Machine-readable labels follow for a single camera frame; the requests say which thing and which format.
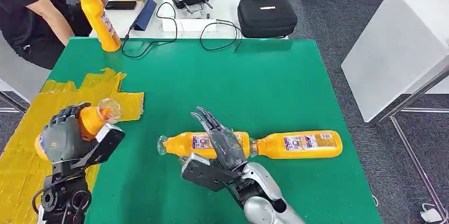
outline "metal table leg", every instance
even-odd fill
[[[445,215],[444,207],[441,204],[441,201],[439,200],[439,197],[436,194],[436,192],[432,186],[432,183],[430,182],[429,178],[427,177],[426,172],[424,172],[424,169],[421,166],[421,163],[419,162],[418,158],[416,157],[415,152],[413,152],[413,149],[411,148],[406,135],[402,131],[402,129],[399,126],[399,123],[396,120],[396,118],[394,117],[394,115],[390,116],[390,120],[391,120],[391,122],[393,122],[394,128],[396,129],[399,136],[401,137],[402,143],[404,144],[408,155],[410,156],[411,160],[413,161],[413,165],[415,166],[416,170],[418,171],[419,176],[421,176],[421,179],[423,180],[424,184],[426,185],[426,188],[429,191],[430,196],[432,197],[432,200],[434,201],[438,212],[440,213],[441,216],[444,216]]]
[[[377,124],[381,124],[383,121],[385,121],[387,118],[391,120],[391,122],[394,125],[394,128],[396,129],[397,133],[399,134],[402,143],[404,144],[408,155],[410,156],[411,160],[413,161],[413,165],[415,166],[416,170],[419,173],[419,176],[421,176],[421,179],[423,180],[424,184],[426,185],[427,190],[430,193],[430,196],[432,197],[432,200],[435,203],[435,207],[437,208],[437,211],[440,213],[440,215],[445,218],[446,211],[441,204],[440,199],[438,198],[438,195],[436,194],[434,188],[432,187],[432,184],[427,177],[426,172],[424,171],[423,167],[421,166],[421,163],[419,162],[418,158],[416,157],[415,153],[413,152],[413,149],[411,148],[407,137],[405,136],[404,132],[402,131],[401,127],[399,126],[398,121],[394,117],[398,112],[425,112],[425,113],[449,113],[449,109],[430,109],[430,108],[420,108],[420,107],[408,107],[413,101],[424,95],[428,90],[430,90],[432,87],[437,85],[439,82],[441,82],[443,79],[447,78],[449,76],[449,67],[445,68],[443,71],[438,73],[435,77],[433,77],[431,80],[429,80],[426,84],[424,84],[422,87],[417,89],[414,93],[412,93],[408,98],[406,98],[404,101],[399,103],[396,107],[394,107],[390,112],[388,112],[386,115],[384,115]]]
[[[26,108],[20,104],[18,104],[15,100],[10,98],[8,95],[6,95],[4,92],[0,91],[0,98],[6,101],[9,105],[14,107],[17,111],[21,112],[22,114],[26,113]]]
[[[388,112],[381,119],[379,119],[379,121],[377,121],[377,124],[382,123],[386,118],[389,118],[389,117],[397,114],[398,112],[400,112],[404,108],[406,108],[413,101],[415,101],[417,98],[421,97],[428,90],[430,90],[432,87],[437,85],[439,82],[441,82],[443,79],[447,78],[448,76],[449,76],[449,67],[445,68],[443,71],[438,73],[430,81],[428,81],[426,84],[424,84],[419,89],[417,89],[414,93],[412,93],[408,98],[406,98],[404,101],[399,103],[399,105],[395,106],[390,112]]]
[[[0,113],[19,113],[19,111],[12,107],[0,107]]]
[[[449,109],[429,109],[426,107],[405,107],[401,112],[449,113]]]

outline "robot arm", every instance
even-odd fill
[[[243,211],[246,219],[254,224],[305,224],[294,209],[284,200],[281,190],[269,172],[259,163],[248,163],[242,172],[242,179],[255,181],[264,194],[251,196]]]
[[[32,199],[39,223],[81,224],[92,201],[87,188],[85,170],[89,166],[108,160],[124,137],[124,132],[105,124],[93,142],[81,138],[78,115],[89,104],[69,106],[53,116],[44,128],[40,140],[43,151],[52,164],[52,174]],[[35,200],[39,194],[43,213],[39,213]]]
[[[305,224],[282,197],[269,172],[248,162],[236,136],[202,107],[192,113],[209,135],[215,160],[192,153],[183,159],[181,177],[213,191],[226,188],[253,224]]]

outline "black phone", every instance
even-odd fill
[[[104,7],[106,10],[134,10],[136,1],[109,1]]]

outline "silver robotic arm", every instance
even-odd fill
[[[284,200],[281,190],[269,172],[259,163],[246,164],[241,176],[251,179],[264,191],[265,195],[250,197],[243,206],[246,219],[253,224],[305,224],[295,210]]]
[[[253,224],[305,224],[282,197],[269,172],[248,162],[236,136],[202,107],[193,113],[209,135],[215,160],[192,153],[182,158],[181,177],[213,191],[226,188]]]

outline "gray carpet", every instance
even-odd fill
[[[420,204],[431,202],[391,122],[363,122],[340,64],[382,0],[290,0],[298,15],[291,39],[314,39],[325,63],[342,113],[353,137],[372,193],[379,199],[384,223],[424,223]],[[417,106],[448,107],[446,95],[429,95]],[[19,115],[0,115],[0,149],[12,134]],[[397,116],[410,144],[445,206],[449,205],[449,120],[441,114]]]

